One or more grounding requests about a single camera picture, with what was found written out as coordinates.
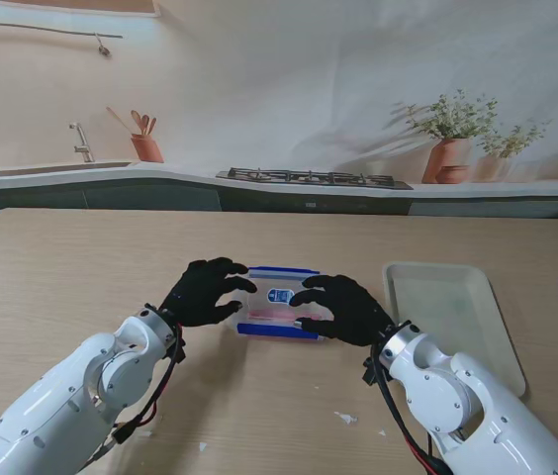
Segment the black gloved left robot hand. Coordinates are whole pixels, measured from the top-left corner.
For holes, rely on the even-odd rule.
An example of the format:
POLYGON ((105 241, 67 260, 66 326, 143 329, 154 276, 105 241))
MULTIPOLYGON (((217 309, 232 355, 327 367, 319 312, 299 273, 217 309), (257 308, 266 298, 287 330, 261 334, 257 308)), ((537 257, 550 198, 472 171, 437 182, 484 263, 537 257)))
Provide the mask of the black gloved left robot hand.
POLYGON ((227 257, 192 261, 158 308, 181 327, 216 325, 237 313, 242 303, 218 301, 235 290, 253 294, 257 287, 244 278, 248 268, 227 257))

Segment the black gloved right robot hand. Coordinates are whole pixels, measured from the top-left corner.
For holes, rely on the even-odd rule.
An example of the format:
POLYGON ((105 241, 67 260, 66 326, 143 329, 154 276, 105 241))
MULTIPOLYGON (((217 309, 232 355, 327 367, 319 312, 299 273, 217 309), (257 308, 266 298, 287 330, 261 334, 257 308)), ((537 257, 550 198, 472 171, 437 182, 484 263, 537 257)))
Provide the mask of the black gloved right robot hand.
POLYGON ((344 275, 315 275, 302 285, 304 290, 292 297, 291 307, 316 303, 332 314, 331 320, 297 319, 303 331, 361 347, 393 333, 393 320, 355 280, 344 275))

